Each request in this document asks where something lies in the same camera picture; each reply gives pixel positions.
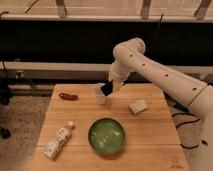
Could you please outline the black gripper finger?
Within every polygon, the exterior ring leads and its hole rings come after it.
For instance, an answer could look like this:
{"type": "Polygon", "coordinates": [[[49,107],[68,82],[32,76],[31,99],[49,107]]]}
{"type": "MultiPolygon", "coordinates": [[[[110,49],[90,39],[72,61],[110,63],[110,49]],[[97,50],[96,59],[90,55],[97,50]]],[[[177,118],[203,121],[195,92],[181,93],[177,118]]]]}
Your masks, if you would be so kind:
{"type": "Polygon", "coordinates": [[[105,96],[110,95],[113,92],[113,82],[106,82],[102,87],[101,87],[101,91],[103,92],[103,94],[105,96]]]}

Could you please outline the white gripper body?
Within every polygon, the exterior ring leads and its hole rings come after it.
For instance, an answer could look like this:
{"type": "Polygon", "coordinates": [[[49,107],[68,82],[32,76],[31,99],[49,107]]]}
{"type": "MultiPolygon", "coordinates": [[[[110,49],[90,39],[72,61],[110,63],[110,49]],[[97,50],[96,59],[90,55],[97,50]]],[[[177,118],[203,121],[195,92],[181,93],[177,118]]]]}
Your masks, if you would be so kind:
{"type": "Polygon", "coordinates": [[[109,71],[108,80],[112,82],[113,91],[118,91],[126,80],[126,72],[123,70],[116,70],[111,68],[109,71]]]}

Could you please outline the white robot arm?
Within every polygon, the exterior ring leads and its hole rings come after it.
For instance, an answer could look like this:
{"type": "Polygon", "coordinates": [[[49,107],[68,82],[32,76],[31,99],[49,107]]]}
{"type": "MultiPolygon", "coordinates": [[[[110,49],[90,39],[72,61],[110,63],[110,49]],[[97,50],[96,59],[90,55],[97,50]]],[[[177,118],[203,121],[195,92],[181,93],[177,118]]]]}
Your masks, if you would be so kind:
{"type": "Polygon", "coordinates": [[[155,62],[144,55],[145,43],[133,38],[113,48],[109,71],[118,91],[131,72],[137,72],[203,120],[201,139],[191,171],[213,171],[213,86],[155,62]]]}

